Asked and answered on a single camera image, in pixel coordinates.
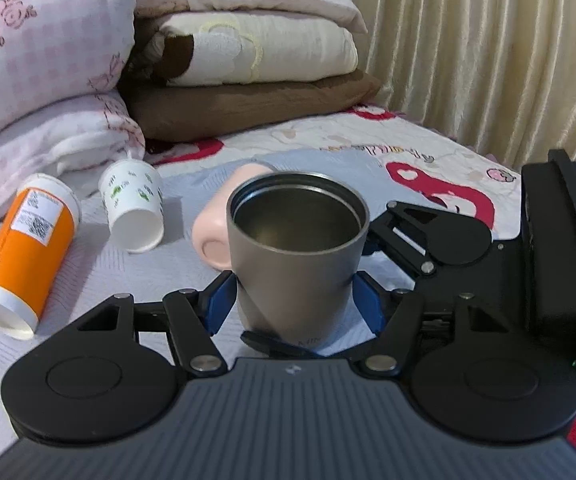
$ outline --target brown pillow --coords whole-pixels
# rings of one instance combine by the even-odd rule
[[[123,79],[128,111],[147,139],[190,142],[262,124],[331,114],[374,98],[381,83],[361,70],[313,83],[161,87]]]

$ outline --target gray metal cup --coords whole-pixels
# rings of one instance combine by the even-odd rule
[[[354,190],[314,173],[277,172],[228,200],[228,240],[247,330],[305,348],[337,328],[368,233]]]

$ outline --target pink checkered pillowcase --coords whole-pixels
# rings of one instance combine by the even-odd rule
[[[0,131],[0,219],[33,173],[59,177],[85,198],[115,160],[144,153],[142,130],[115,90],[41,108]]]
[[[136,0],[0,0],[0,130],[60,99],[116,86]]]

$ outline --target beige curtain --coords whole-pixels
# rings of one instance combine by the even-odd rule
[[[519,168],[576,159],[576,0],[355,0],[380,104]]]

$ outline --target cup label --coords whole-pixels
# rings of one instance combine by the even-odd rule
[[[10,228],[48,246],[63,203],[38,189],[29,190]]]

